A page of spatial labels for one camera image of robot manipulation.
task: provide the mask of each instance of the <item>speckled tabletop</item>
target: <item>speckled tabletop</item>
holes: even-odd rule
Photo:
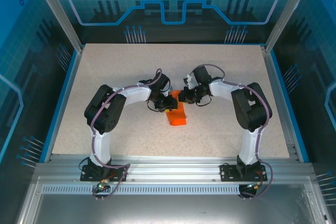
[[[258,82],[273,110],[260,147],[261,157],[289,157],[260,46],[86,44],[56,138],[53,154],[90,154],[91,136],[84,110],[102,84],[124,87],[152,79],[162,68],[175,90],[194,67],[213,63],[226,80]],[[209,73],[220,76],[216,69]],[[111,154],[143,156],[235,157],[242,129],[233,104],[213,98],[205,107],[185,105],[187,125],[173,127],[164,113],[145,102],[126,106],[112,132]]]

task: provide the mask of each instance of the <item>orange block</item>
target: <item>orange block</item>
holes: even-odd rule
[[[181,90],[174,90],[171,95],[178,101],[177,110],[168,111],[166,115],[168,117],[171,126],[181,126],[187,124],[187,117],[184,113],[183,103],[179,102],[179,93]]]

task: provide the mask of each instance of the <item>black bracket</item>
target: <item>black bracket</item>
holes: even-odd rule
[[[259,182],[260,176],[256,172],[261,172],[263,175],[263,182],[267,181],[267,174],[264,165],[259,165],[253,171],[245,174],[242,178],[237,165],[229,165],[227,163],[219,166],[219,173],[222,182]]]
[[[81,170],[80,181],[100,182],[103,179],[109,178],[110,182],[118,182],[126,168],[112,169],[101,167],[88,159],[88,164],[83,165]]]

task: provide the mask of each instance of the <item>enclosure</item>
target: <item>enclosure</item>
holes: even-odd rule
[[[0,7],[3,223],[334,223],[336,0]],[[273,111],[260,147],[274,174],[269,190],[250,202],[238,197],[241,183],[221,181],[219,166],[236,164],[241,148],[230,102],[185,104],[180,127],[139,102],[125,107],[111,138],[113,164],[131,165],[126,180],[96,202],[97,183],[80,181],[78,167],[91,153],[84,111],[97,89],[162,68],[180,90],[203,63],[223,68],[228,81],[262,87]]]

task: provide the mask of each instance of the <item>beige work surface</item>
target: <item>beige work surface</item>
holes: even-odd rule
[[[90,154],[90,129],[84,110],[102,84],[124,87],[154,78],[157,68],[175,90],[196,66],[222,67],[226,80],[258,82],[273,110],[260,147],[261,157],[289,157],[260,46],[86,44],[53,149],[54,154]],[[209,73],[220,72],[207,67]],[[241,146],[232,102],[213,98],[205,107],[184,106],[187,125],[173,127],[165,113],[145,102],[126,106],[112,131],[111,154],[143,156],[234,157]]]

